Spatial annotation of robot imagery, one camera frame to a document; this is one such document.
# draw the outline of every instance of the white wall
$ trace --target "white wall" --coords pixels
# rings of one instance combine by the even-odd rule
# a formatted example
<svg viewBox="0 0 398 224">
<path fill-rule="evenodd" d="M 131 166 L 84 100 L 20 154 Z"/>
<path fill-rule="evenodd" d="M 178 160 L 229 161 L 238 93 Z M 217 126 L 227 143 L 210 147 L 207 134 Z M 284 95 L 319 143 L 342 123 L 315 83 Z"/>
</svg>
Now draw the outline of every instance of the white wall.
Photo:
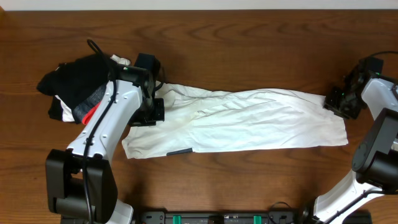
<svg viewBox="0 0 398 224">
<path fill-rule="evenodd" d="M 15 10 L 398 9 L 398 0 L 0 0 Z"/>
</svg>

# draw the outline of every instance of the green connector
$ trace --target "green connector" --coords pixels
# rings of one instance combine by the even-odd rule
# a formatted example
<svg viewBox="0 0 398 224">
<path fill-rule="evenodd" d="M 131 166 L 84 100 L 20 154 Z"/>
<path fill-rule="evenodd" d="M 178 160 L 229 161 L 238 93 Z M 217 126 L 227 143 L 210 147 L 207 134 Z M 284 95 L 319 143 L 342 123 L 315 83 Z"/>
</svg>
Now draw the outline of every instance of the green connector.
<svg viewBox="0 0 398 224">
<path fill-rule="evenodd" d="M 254 216 L 254 224 L 261 224 L 261 216 L 259 215 Z"/>
<path fill-rule="evenodd" d="M 173 224 L 181 224 L 181 216 L 180 215 L 173 216 Z"/>
</svg>

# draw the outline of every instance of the black base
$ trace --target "black base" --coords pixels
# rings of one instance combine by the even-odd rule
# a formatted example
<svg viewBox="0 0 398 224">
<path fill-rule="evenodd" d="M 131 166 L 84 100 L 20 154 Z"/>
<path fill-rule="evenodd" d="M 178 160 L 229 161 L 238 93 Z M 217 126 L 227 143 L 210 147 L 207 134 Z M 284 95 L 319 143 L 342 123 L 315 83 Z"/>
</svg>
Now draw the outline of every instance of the black base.
<svg viewBox="0 0 398 224">
<path fill-rule="evenodd" d="M 81 218 L 70 218 L 61 216 L 61 224 L 86 224 L 87 221 Z"/>
<path fill-rule="evenodd" d="M 136 224 L 299 224 L 299 212 L 297 210 L 258 213 L 144 212 L 137 219 Z M 366 211 L 354 212 L 344 220 L 343 224 L 372 224 L 371 214 Z"/>
</svg>

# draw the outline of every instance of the wrinkled fabric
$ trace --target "wrinkled fabric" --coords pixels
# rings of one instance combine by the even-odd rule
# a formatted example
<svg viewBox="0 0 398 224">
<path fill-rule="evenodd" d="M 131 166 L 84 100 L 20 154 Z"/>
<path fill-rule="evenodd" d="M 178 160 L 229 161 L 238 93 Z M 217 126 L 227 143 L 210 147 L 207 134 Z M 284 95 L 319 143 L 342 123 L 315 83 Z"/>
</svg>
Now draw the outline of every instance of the wrinkled fabric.
<svg viewBox="0 0 398 224">
<path fill-rule="evenodd" d="M 165 121 L 132 127 L 122 141 L 128 158 L 176 151 L 232 152 L 341 146 L 342 118 L 323 109 L 324 96 L 281 89 L 230 93 L 164 84 Z"/>
</svg>

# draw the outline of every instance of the red fabric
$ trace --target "red fabric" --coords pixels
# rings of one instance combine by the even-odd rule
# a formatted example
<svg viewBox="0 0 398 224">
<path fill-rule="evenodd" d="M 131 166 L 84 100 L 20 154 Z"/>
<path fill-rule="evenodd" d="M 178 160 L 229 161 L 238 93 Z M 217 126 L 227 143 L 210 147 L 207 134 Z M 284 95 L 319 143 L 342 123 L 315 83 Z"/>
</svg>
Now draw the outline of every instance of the red fabric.
<svg viewBox="0 0 398 224">
<path fill-rule="evenodd" d="M 91 117 L 93 116 L 93 114 L 95 113 L 95 111 L 97 110 L 98 106 L 100 105 L 101 102 L 97 103 L 97 105 L 95 105 L 95 107 L 93 107 L 87 114 L 86 116 L 83 118 L 83 121 L 81 121 L 83 124 L 88 124 L 88 122 L 90 121 Z"/>
</svg>

